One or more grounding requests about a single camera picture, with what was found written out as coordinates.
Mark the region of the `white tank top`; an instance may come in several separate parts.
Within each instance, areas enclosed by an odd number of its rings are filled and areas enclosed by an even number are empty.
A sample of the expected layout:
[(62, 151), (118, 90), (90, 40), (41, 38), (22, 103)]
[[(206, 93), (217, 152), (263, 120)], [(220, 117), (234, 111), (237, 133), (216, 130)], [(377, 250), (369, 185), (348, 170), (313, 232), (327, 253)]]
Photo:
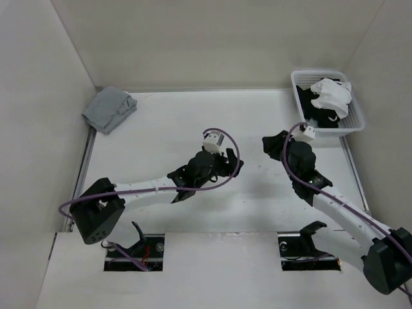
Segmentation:
[(310, 90), (318, 95), (317, 98), (311, 100), (315, 108), (335, 111), (340, 119), (348, 116), (348, 106), (352, 101), (351, 82), (336, 82), (325, 78), (312, 84)]

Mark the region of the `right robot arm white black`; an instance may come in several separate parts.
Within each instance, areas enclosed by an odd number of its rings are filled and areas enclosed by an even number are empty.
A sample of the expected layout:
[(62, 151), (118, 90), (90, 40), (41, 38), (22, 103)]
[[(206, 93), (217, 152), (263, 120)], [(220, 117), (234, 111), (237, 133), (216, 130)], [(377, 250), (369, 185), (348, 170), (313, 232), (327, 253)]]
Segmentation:
[(291, 133), (262, 138), (263, 151), (281, 162), (297, 196), (325, 214), (347, 233), (330, 230), (315, 221), (300, 230), (300, 250), (331, 254), (363, 273), (378, 292), (389, 295), (411, 280), (411, 233), (391, 227), (361, 212), (316, 168), (310, 144), (297, 141)]

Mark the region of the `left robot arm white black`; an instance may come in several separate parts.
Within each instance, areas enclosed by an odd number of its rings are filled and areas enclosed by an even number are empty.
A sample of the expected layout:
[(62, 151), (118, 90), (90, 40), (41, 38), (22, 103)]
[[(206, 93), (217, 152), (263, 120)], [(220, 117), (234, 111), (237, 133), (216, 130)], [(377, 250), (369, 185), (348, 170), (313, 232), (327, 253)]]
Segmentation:
[(70, 204), (69, 212), (83, 242), (96, 244), (106, 239), (122, 214), (133, 207), (180, 203), (199, 191), (211, 191), (237, 177), (243, 160), (231, 148), (223, 153), (202, 149), (187, 164), (162, 178), (139, 183), (114, 183), (109, 178), (96, 180)]

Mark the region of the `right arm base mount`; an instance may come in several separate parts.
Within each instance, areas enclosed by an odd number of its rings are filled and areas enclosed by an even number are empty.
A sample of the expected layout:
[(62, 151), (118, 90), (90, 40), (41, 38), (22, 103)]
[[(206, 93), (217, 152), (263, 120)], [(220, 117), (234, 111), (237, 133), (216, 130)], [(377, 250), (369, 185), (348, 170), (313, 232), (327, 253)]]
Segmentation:
[(299, 231), (277, 235), (282, 271), (341, 271), (339, 259), (318, 250), (312, 236), (327, 224), (315, 221)]

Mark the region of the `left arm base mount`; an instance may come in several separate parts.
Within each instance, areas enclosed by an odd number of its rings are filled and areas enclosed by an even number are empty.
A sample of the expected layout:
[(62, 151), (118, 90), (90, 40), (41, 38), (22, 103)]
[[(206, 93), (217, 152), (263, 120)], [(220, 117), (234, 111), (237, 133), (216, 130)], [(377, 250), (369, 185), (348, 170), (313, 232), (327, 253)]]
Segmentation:
[(129, 248), (102, 241), (106, 250), (105, 272), (161, 272), (164, 269), (165, 234), (145, 234), (139, 225), (132, 221), (137, 241)]

